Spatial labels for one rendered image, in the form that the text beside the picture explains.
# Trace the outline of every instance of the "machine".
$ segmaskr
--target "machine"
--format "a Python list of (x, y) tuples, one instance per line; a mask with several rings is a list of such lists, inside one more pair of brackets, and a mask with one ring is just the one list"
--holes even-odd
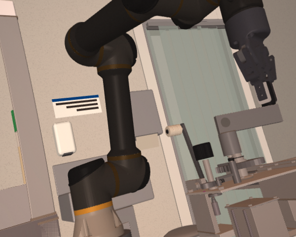
[[(192, 148), (184, 124), (177, 125), (176, 128), (166, 128), (169, 135), (184, 133), (200, 178), (192, 181), (189, 191), (197, 225), (179, 228), (166, 236), (233, 236), (234, 233), (237, 237), (265, 237), (268, 234), (274, 236), (274, 233), (276, 236), (296, 235), (296, 230), (293, 233), (286, 229), (285, 223), (289, 220), (287, 216), (284, 215), (285, 222), (280, 218), (278, 222), (273, 220), (267, 226), (258, 223), (256, 219), (257, 216), (263, 216), (263, 211), (256, 212), (258, 208), (253, 211), (252, 207), (263, 205), (268, 208), (265, 217), (271, 218), (270, 215), (275, 213), (278, 216), (279, 202), (287, 207), (290, 206), (290, 201), (296, 201), (296, 195), (279, 195), (280, 198), (286, 198), (285, 200), (275, 195), (267, 198), (280, 192), (280, 189), (263, 189), (263, 194), (268, 192), (265, 198), (238, 203), (237, 211), (234, 210), (236, 207), (228, 207), (232, 226), (218, 226), (213, 219), (213, 214), (220, 214), (215, 196), (222, 192), (239, 188), (239, 185), (243, 187), (258, 182), (261, 182), (261, 189), (262, 184), (270, 187), (265, 181), (268, 178), (258, 178), (255, 175), (262, 171), (260, 169), (264, 169), (264, 166), (256, 167), (265, 163), (264, 158), (245, 160), (236, 134), (238, 130), (282, 121), (273, 88), (276, 80), (275, 60), (273, 56), (269, 56), (268, 49), (263, 44), (270, 34), (270, 27), (262, 0), (112, 0), (87, 21), (72, 26), (65, 38), (69, 56), (81, 65), (97, 67), (98, 75), (103, 78), (111, 144), (108, 162), (94, 160), (77, 166), (68, 173), (76, 217), (74, 237), (131, 236), (129, 230), (123, 229), (111, 200), (112, 197), (142, 189), (149, 180), (149, 159), (143, 157), (135, 145), (128, 75), (136, 63), (137, 50), (135, 42), (126, 32), (153, 16), (170, 17), (181, 29), (190, 29), (218, 6), (230, 47), (238, 49), (234, 58), (245, 80), (254, 86), (262, 107), (215, 117), (223, 154), (228, 156), (228, 163), (216, 168), (218, 173), (227, 174), (216, 180), (208, 162), (204, 161), (208, 178), (205, 180), (196, 161), (202, 159), (202, 156), (195, 158), (196, 154), (205, 154), (203, 158), (211, 157), (210, 144)], [(282, 174), (296, 174), (296, 164), (294, 168), (287, 164), (284, 162), (275, 165), (279, 165), (277, 168), (290, 167), (288, 171), (281, 170)], [(212, 198), (211, 205), (208, 202), (209, 197)], [(247, 212), (241, 209), (245, 205), (249, 207)]]

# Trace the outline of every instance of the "blue stripe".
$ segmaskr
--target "blue stripe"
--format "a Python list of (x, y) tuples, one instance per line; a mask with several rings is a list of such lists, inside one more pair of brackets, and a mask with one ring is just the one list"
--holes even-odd
[(99, 95), (87, 95), (87, 96), (78, 96), (78, 97), (70, 97), (70, 98), (62, 98), (62, 99), (52, 99), (52, 102), (59, 101), (67, 101), (67, 100), (81, 100), (81, 99), (90, 99), (90, 98), (98, 98)]

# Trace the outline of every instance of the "black knob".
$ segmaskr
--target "black knob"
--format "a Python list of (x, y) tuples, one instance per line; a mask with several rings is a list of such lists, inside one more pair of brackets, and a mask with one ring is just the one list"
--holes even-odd
[(210, 142), (193, 146), (193, 151), (194, 151), (196, 160), (206, 159), (214, 156)]

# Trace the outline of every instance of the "green object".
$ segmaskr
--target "green object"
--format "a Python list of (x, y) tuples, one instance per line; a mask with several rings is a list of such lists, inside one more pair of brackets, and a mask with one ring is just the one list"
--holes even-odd
[(15, 117), (14, 117), (14, 111), (13, 111), (13, 110), (11, 110), (11, 114), (12, 114), (12, 120), (13, 120), (14, 132), (16, 132), (17, 129), (16, 129), (16, 122), (15, 122)]

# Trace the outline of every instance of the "beige wall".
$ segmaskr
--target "beige wall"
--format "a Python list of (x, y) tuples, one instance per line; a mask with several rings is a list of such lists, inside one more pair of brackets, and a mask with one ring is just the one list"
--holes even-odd
[[(108, 0), (85, 1), (28, 1), (14, 0), (29, 71), (31, 75), (37, 113), (45, 148), (48, 171), (53, 191), (55, 210), (60, 216), (52, 166), (79, 159), (107, 154), (110, 150), (102, 79), (95, 68), (81, 66), (66, 53), (64, 37), (76, 22), (85, 21), (106, 5)], [(264, 0), (271, 26), (271, 35), (265, 40), (270, 54), (275, 56), (278, 79), (274, 83), (278, 104), (284, 122), (264, 127), (273, 160), (296, 157), (296, 0)], [(147, 89), (140, 59), (130, 77), (131, 91)], [(0, 54), (0, 90), (7, 86)], [(21, 185), (22, 175), (14, 173), (18, 155), (10, 110), (5, 98), (7, 88), (0, 92), (0, 189)], [(101, 114), (56, 119), (51, 99), (99, 94)], [(70, 121), (73, 125), (77, 152), (69, 157), (56, 154), (52, 125)], [(179, 227), (180, 219), (161, 147), (144, 150), (151, 165), (151, 182), (155, 198), (135, 205), (142, 237), (162, 237)], [(74, 224), (60, 220), (61, 233), (69, 237)]]

